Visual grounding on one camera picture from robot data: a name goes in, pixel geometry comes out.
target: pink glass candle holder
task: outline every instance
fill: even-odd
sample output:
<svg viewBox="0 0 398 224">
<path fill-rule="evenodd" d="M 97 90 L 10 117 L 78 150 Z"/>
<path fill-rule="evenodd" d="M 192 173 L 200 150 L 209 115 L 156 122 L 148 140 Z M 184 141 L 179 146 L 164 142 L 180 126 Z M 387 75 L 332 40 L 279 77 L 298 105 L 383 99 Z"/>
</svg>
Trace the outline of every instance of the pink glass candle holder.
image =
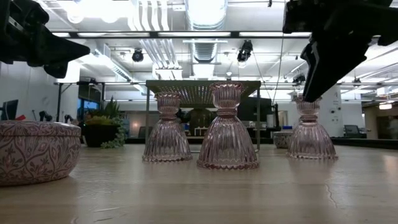
<svg viewBox="0 0 398 224">
<path fill-rule="evenodd" d="M 153 128 L 142 160 L 146 162 L 172 162 L 192 159 L 185 133 L 176 122 L 180 107 L 179 93 L 161 92 L 155 95 L 160 120 Z"/>
<path fill-rule="evenodd" d="M 218 117 L 212 122 L 201 146 L 197 164 L 208 169 L 254 169 L 259 163 L 246 127 L 236 117 L 242 84 L 210 85 Z"/>
<path fill-rule="evenodd" d="M 298 126 L 293 131 L 287 156 L 302 159 L 337 159 L 335 147 L 322 125 L 318 124 L 319 102 L 295 99 L 297 111 L 301 115 Z"/>
</svg>

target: potted plant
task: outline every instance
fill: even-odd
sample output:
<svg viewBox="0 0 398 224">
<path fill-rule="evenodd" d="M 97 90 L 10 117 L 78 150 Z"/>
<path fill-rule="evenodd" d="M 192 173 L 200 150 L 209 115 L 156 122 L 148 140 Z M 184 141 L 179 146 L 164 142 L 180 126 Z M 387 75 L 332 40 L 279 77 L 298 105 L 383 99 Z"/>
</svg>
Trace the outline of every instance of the potted plant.
<svg viewBox="0 0 398 224">
<path fill-rule="evenodd" d="M 91 119 L 85 122 L 85 139 L 88 147 L 115 148 L 123 146 L 126 135 L 119 115 L 119 105 L 111 101 L 100 110 L 90 111 Z"/>
</svg>

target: wooden table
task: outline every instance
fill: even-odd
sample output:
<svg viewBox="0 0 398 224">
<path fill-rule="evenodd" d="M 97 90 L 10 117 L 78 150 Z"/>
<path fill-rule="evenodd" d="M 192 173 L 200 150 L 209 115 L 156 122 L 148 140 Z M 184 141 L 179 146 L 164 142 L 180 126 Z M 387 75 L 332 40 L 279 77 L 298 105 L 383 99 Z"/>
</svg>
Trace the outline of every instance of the wooden table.
<svg viewBox="0 0 398 224">
<path fill-rule="evenodd" d="M 144 146 L 82 150 L 70 177 L 0 188 L 0 223 L 397 223 L 398 151 L 336 147 L 295 160 L 263 145 L 256 170 L 141 161 Z"/>
</svg>

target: patterned tin lid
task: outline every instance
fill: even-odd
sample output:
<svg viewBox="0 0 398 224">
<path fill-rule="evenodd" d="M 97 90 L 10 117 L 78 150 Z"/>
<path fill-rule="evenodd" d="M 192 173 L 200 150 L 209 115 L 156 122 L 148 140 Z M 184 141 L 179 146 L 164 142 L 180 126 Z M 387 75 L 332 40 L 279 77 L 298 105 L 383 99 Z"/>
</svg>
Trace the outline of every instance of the patterned tin lid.
<svg viewBox="0 0 398 224">
<path fill-rule="evenodd" d="M 0 121 L 0 136 L 79 136 L 78 126 L 42 121 Z"/>
</svg>

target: computer monitor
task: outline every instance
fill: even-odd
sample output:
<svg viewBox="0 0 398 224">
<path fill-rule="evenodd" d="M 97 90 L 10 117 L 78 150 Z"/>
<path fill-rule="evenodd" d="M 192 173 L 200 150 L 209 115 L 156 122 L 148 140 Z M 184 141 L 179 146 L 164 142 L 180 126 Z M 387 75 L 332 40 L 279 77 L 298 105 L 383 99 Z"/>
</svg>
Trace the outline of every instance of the computer monitor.
<svg viewBox="0 0 398 224">
<path fill-rule="evenodd" d="M 260 121 L 267 121 L 267 115 L 272 113 L 272 100 L 260 98 Z M 257 98 L 248 97 L 238 106 L 238 118 L 241 121 L 257 121 Z"/>
<path fill-rule="evenodd" d="M 17 116 L 18 100 L 11 100 L 2 104 L 1 120 L 15 120 Z"/>
</svg>

